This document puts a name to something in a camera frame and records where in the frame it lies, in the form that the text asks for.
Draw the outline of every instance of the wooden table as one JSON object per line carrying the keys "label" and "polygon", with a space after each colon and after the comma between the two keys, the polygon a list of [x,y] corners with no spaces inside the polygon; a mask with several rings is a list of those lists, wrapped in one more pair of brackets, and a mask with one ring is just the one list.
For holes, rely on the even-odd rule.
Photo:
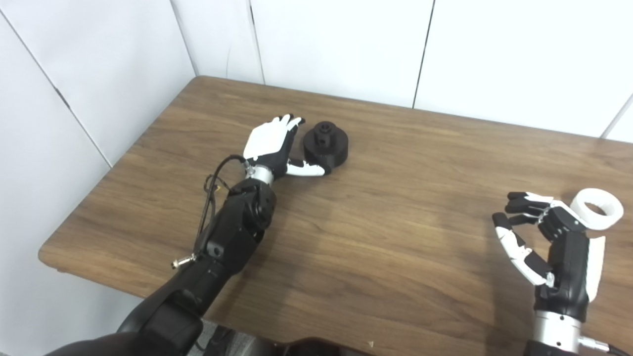
{"label": "wooden table", "polygon": [[[209,320],[379,356],[521,355],[532,333],[532,287],[503,252],[490,216],[508,191],[570,202],[596,187],[618,196],[625,215],[606,233],[584,333],[631,350],[633,145],[230,80],[194,79],[40,259],[149,295],[173,274],[170,262],[191,250],[206,175],[242,152],[252,128],[287,112],[308,121],[297,137],[322,120],[342,127],[348,161],[327,177],[274,184],[273,224]],[[222,175],[242,178],[233,163]],[[518,231],[546,256],[535,227]]]}

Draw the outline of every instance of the white ring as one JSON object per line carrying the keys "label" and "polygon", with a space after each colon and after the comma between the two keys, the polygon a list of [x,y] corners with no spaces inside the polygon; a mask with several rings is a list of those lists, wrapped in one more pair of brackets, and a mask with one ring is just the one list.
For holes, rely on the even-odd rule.
{"label": "white ring", "polygon": [[[593,212],[587,203],[596,205],[605,212],[605,215]],[[591,230],[606,230],[624,215],[624,207],[618,198],[607,191],[596,188],[579,191],[570,208],[584,220],[585,226]]]}

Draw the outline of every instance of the robotic arm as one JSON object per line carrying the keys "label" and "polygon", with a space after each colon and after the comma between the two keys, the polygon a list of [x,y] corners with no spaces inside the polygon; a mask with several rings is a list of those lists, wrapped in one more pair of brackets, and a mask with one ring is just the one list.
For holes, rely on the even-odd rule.
{"label": "robotic arm", "polygon": [[[244,156],[229,156],[218,166],[208,190],[205,186],[208,198],[192,254],[172,264],[177,273],[143,300],[116,334],[67,345],[48,355],[186,355],[202,333],[201,317],[231,276],[248,263],[270,226],[276,203],[273,181],[285,174],[319,176],[330,172],[328,167],[289,158],[294,136],[303,123],[292,114],[274,118],[252,131]],[[230,160],[244,165],[246,178],[229,189],[215,215],[215,181]],[[209,203],[211,218],[203,229]]]}
{"label": "robotic arm", "polygon": [[[623,215],[622,204],[600,189],[584,189],[571,208],[550,196],[509,193],[506,213],[492,216],[496,234],[515,267],[535,286],[536,314],[533,339],[525,356],[578,355],[579,345],[615,355],[626,355],[614,346],[580,335],[587,307],[598,292],[605,252],[605,237],[588,238],[586,231],[604,230]],[[598,215],[586,203],[600,207]],[[519,224],[536,224],[551,243],[547,262],[526,247],[513,230]]]}

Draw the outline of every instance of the black cylindrical object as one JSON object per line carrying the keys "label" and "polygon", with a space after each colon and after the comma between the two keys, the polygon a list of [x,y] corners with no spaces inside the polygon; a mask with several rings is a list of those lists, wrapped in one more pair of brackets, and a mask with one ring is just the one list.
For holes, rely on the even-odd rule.
{"label": "black cylindrical object", "polygon": [[303,137],[303,153],[308,163],[338,167],[348,158],[348,135],[332,122],[319,122]]}

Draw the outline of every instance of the robotic hand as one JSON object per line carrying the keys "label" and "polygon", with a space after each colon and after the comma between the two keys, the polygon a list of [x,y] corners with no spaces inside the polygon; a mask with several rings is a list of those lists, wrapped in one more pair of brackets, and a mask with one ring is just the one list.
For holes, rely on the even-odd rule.
{"label": "robotic hand", "polygon": [[[622,204],[600,189],[584,189],[571,208],[550,196],[528,192],[508,194],[506,213],[492,216],[497,236],[515,267],[535,286],[534,337],[528,341],[525,356],[571,356],[579,345],[615,355],[621,350],[580,336],[587,307],[598,292],[605,252],[605,237],[588,238],[588,229],[604,230],[623,215]],[[586,203],[600,207],[598,215]],[[513,231],[513,225],[536,224],[551,243],[547,262]]]}
{"label": "robotic hand", "polygon": [[286,114],[275,117],[256,127],[248,138],[244,148],[244,158],[250,167],[246,169],[247,178],[259,179],[268,184],[284,174],[318,176],[330,174],[330,168],[310,165],[303,160],[290,157],[290,149],[299,125],[306,120]]}

